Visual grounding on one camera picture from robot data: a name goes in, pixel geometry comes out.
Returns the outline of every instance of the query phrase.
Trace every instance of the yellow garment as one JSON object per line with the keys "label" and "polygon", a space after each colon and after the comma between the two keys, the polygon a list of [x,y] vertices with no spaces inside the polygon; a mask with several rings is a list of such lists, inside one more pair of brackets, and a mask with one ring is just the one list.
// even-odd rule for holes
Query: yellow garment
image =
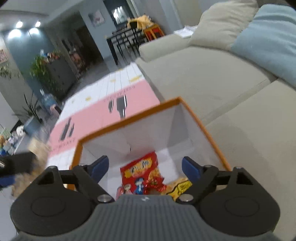
{"label": "yellow garment", "polygon": [[137,22],[138,23],[138,29],[146,29],[151,27],[154,22],[151,22],[150,18],[147,15],[140,16],[138,18],[132,18],[128,20],[128,27],[130,28],[130,22]]}

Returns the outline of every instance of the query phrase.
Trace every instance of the blue planter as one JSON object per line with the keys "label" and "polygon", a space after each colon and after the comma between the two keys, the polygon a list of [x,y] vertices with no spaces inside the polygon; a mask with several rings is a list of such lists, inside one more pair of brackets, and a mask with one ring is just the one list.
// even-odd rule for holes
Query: blue planter
{"label": "blue planter", "polygon": [[29,136],[33,136],[41,126],[41,123],[34,116],[31,116],[24,124],[24,130]]}

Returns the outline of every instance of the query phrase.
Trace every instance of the box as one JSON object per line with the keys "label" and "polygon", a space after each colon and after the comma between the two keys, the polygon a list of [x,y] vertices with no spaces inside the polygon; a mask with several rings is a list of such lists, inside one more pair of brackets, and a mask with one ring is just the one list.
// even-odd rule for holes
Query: box
{"label": "box", "polygon": [[180,97],[84,137],[78,143],[72,166],[91,164],[107,155],[109,170],[99,184],[115,197],[121,185],[120,167],[153,151],[164,183],[184,176],[184,156],[200,165],[230,170],[201,121]]}

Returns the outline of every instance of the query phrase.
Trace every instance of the cabinet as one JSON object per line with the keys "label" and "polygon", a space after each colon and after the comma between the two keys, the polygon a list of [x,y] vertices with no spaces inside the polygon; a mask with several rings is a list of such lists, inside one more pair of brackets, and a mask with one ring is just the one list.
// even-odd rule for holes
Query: cabinet
{"label": "cabinet", "polygon": [[69,89],[77,82],[77,78],[64,57],[46,64],[52,78],[62,89],[62,94],[67,95]]}

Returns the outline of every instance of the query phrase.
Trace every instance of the sofa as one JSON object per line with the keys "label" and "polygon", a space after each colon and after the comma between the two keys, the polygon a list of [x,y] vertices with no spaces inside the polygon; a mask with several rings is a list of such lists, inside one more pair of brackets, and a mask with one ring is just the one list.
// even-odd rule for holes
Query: sofa
{"label": "sofa", "polygon": [[182,39],[171,34],[148,42],[139,48],[136,63],[160,100],[181,96],[229,164],[244,167],[272,195],[281,210],[274,233],[281,240],[292,240],[296,236],[295,87],[272,69],[229,51],[232,45],[227,41],[218,47],[206,46],[205,40],[198,45],[192,43],[194,35]]}

